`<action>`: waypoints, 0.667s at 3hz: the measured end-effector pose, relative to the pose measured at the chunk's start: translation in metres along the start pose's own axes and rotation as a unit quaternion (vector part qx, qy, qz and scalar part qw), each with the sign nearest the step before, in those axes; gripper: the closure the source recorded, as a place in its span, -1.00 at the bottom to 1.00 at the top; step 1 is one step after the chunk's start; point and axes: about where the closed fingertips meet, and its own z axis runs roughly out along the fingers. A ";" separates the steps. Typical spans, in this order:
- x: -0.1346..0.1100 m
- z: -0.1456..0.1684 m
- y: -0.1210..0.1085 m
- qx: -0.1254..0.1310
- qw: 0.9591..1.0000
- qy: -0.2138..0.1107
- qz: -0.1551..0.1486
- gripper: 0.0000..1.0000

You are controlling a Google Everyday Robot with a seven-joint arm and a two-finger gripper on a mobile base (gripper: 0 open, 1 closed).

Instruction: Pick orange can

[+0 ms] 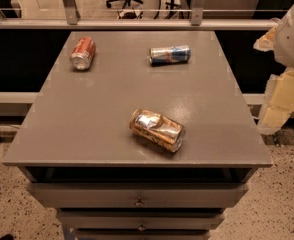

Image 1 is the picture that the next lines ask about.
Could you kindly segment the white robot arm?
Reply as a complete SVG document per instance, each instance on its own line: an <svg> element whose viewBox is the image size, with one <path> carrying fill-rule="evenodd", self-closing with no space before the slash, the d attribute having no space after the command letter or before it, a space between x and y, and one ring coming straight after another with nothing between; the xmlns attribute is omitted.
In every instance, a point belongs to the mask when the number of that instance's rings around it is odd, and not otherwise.
<svg viewBox="0 0 294 240"><path fill-rule="evenodd" d="M282 74L272 74L267 81L258 117L259 132L272 135L294 113L294 4L275 27L256 40L254 48L273 51L275 61L285 67Z"/></svg>

